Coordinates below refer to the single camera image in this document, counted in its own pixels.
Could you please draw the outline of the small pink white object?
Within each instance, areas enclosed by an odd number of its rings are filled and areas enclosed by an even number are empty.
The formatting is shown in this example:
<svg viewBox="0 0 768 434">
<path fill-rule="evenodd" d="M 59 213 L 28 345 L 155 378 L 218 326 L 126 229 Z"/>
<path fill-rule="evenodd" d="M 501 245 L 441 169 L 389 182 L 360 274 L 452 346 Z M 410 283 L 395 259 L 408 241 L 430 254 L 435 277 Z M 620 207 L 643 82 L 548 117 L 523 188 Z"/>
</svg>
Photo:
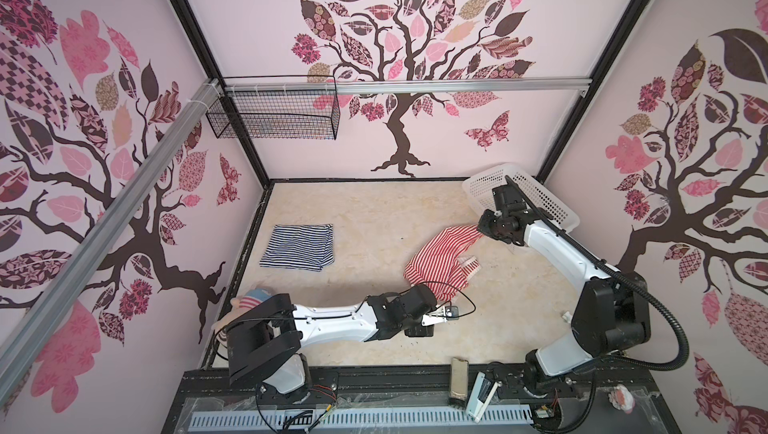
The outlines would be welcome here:
<svg viewBox="0 0 768 434">
<path fill-rule="evenodd" d="M 614 409 L 622 411 L 625 414 L 631 414 L 636 405 L 634 396 L 630 390 L 622 384 L 612 387 L 609 390 L 608 400 Z"/>
</svg>

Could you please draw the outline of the white plastic laundry basket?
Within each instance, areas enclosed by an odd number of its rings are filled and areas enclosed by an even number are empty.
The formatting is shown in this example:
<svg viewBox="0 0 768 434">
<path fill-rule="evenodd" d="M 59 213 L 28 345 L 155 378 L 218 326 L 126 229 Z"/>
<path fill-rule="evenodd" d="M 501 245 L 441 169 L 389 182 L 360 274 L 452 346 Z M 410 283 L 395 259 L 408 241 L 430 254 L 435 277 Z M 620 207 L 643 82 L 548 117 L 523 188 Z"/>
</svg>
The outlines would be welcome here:
<svg viewBox="0 0 768 434">
<path fill-rule="evenodd" d="M 478 215 L 495 210 L 493 189 L 506 184 L 509 177 L 522 192 L 567 233 L 580 224 L 579 216 L 544 185 L 513 163 L 501 164 L 475 174 L 462 183 L 471 209 Z"/>
</svg>

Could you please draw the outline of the aluminium rail back horizontal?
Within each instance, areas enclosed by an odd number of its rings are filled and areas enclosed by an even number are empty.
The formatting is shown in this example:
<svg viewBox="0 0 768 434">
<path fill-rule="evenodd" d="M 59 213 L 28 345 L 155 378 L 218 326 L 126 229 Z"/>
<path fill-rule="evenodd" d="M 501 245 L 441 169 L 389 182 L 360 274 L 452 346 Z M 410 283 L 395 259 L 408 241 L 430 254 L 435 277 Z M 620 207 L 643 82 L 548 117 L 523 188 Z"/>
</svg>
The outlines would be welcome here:
<svg viewBox="0 0 768 434">
<path fill-rule="evenodd" d="M 232 83 L 225 88 L 227 93 L 278 93 L 317 95 L 372 95 L 372 94 L 428 94 L 459 92 L 530 92 L 530 91 L 577 91 L 586 92 L 592 81 L 588 78 L 520 78 L 520 79 L 470 79 L 470 80 L 420 80 L 420 81 L 376 81 L 338 82 L 331 79 L 319 83 L 288 83 L 278 78 L 271 83 Z"/>
</svg>

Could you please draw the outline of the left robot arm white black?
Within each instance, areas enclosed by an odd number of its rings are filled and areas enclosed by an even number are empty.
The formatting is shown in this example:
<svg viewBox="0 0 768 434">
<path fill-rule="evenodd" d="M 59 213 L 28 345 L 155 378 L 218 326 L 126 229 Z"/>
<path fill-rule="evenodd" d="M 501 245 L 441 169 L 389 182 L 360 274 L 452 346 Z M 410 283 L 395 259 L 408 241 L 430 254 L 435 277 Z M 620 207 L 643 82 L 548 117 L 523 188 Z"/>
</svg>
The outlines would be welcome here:
<svg viewBox="0 0 768 434">
<path fill-rule="evenodd" d="M 385 341 L 403 333 L 430 337 L 438 302 L 424 285 L 402 293 L 368 296 L 343 307 L 308 307 L 290 296 L 253 289 L 233 300 L 233 308 L 214 328 L 227 349 L 229 385 L 263 383 L 282 395 L 309 387 L 301 350 L 331 342 Z"/>
</svg>

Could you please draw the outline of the aluminium rail left diagonal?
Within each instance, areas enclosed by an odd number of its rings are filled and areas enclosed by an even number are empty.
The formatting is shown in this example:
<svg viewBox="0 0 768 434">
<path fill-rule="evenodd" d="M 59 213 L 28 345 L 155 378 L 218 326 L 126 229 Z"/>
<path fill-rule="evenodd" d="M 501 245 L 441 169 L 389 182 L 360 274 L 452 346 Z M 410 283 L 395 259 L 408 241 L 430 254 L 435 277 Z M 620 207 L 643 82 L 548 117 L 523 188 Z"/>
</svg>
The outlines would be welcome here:
<svg viewBox="0 0 768 434">
<path fill-rule="evenodd" d="M 1 345 L 1 401 L 6 402 L 39 352 L 61 324 L 101 261 L 133 219 L 177 150 L 221 94 L 221 82 L 206 80 L 184 105 L 181 118 L 166 131 L 136 174 L 105 210 L 61 273 L 42 292 Z"/>
</svg>

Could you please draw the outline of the small beige rectangular block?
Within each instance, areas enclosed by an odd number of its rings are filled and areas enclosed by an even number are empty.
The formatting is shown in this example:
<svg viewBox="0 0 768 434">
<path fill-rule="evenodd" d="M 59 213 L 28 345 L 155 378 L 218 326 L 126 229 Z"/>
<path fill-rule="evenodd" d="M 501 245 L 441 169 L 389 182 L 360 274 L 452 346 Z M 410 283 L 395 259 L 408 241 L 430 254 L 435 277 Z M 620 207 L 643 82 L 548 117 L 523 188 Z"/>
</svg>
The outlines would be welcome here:
<svg viewBox="0 0 768 434">
<path fill-rule="evenodd" d="M 465 409 L 468 399 L 469 363 L 465 359 L 454 357 L 450 362 L 448 402 L 451 406 Z"/>
</svg>

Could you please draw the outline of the white black handheld device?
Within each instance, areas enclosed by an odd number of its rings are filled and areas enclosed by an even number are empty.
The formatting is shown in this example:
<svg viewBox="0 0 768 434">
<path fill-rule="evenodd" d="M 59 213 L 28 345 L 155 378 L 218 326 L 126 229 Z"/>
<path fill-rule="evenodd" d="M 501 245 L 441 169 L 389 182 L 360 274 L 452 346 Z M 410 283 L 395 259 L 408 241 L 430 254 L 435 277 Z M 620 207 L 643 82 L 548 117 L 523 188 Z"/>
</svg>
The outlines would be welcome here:
<svg viewBox="0 0 768 434">
<path fill-rule="evenodd" d="M 472 421 L 479 423 L 482 420 L 501 385 L 500 381 L 487 376 L 484 372 L 477 374 L 465 408 L 467 416 Z"/>
</svg>

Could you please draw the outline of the red white striped tank top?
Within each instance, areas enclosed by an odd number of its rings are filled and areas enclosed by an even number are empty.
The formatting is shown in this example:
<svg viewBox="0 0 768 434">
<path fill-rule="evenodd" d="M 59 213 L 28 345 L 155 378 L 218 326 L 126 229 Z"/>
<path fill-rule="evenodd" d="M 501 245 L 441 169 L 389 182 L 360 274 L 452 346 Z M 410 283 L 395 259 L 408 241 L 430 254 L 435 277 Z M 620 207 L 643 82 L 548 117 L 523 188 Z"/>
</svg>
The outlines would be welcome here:
<svg viewBox="0 0 768 434">
<path fill-rule="evenodd" d="M 424 284 L 439 302 L 448 302 L 465 289 L 481 269 L 467 251 L 482 237 L 475 226 L 451 226 L 442 230 L 408 262 L 405 280 Z"/>
</svg>

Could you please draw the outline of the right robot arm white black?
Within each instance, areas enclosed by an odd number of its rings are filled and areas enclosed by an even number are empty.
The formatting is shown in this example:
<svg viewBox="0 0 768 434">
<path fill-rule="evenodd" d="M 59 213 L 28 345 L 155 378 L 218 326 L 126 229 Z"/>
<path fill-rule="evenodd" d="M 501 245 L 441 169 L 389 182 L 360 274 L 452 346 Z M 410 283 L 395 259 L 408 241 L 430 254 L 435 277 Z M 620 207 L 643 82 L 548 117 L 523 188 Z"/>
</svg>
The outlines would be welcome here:
<svg viewBox="0 0 768 434">
<path fill-rule="evenodd" d="M 624 282 L 619 271 L 597 259 L 536 207 L 519 186 L 508 181 L 492 190 L 494 207 L 481 215 L 477 230 L 507 245 L 528 247 L 552 264 L 579 298 L 569 332 L 526 355 L 523 382 L 532 392 L 594 360 L 643 344 L 650 339 L 648 301 L 630 288 L 644 289 L 635 275 Z"/>
</svg>

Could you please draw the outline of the plush doll head toy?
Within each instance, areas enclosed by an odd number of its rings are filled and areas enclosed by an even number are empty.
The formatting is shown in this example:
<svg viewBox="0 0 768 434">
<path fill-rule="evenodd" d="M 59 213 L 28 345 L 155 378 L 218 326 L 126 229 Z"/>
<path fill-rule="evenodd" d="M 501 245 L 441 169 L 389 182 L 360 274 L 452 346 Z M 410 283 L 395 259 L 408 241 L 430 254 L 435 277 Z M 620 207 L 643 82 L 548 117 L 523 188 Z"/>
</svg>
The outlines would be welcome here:
<svg viewBox="0 0 768 434">
<path fill-rule="evenodd" d="M 226 338 L 227 338 L 227 335 L 225 333 L 225 328 L 229 324 L 231 324 L 235 319 L 249 312 L 253 308 L 263 304 L 273 295 L 274 293 L 268 289 L 255 288 L 255 289 L 249 290 L 247 293 L 243 294 L 242 296 L 232 299 L 230 312 L 224 315 L 219 321 L 217 321 L 213 325 L 213 330 L 214 330 L 216 339 L 220 343 L 225 344 Z"/>
</svg>

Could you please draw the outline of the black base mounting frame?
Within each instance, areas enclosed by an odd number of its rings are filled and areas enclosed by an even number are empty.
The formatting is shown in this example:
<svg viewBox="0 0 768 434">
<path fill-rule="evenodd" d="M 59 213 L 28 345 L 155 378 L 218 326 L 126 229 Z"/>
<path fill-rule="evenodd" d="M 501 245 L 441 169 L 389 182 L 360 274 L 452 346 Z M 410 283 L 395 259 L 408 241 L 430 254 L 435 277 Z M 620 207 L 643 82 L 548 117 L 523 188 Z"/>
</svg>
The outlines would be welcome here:
<svg viewBox="0 0 768 434">
<path fill-rule="evenodd" d="M 321 433 L 678 433 L 674 420 L 652 375 L 640 368 L 601 364 L 554 384 L 545 394 L 532 396 L 510 364 L 498 362 L 469 366 L 469 393 L 479 372 L 498 380 L 489 407 L 523 405 L 530 409 L 530 426 L 395 428 L 389 430 L 324 431 Z M 164 433 L 183 433 L 191 414 L 199 411 L 262 409 L 323 409 L 451 406 L 449 365 L 312 367 L 311 385 L 297 394 L 281 395 L 274 388 L 233 388 L 223 369 L 186 372 L 162 425 Z M 608 392 L 626 386 L 636 401 L 631 414 L 616 410 Z"/>
</svg>

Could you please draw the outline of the blue white striped tank top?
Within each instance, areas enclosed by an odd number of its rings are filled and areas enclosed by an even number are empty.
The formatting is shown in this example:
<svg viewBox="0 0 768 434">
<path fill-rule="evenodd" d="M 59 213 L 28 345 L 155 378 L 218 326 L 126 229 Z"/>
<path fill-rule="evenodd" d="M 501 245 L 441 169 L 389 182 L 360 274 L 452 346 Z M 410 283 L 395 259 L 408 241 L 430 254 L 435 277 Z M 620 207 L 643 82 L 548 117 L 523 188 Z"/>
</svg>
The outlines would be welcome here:
<svg viewBox="0 0 768 434">
<path fill-rule="evenodd" d="M 333 234 L 332 224 L 277 225 L 259 266 L 321 272 L 335 260 Z"/>
</svg>

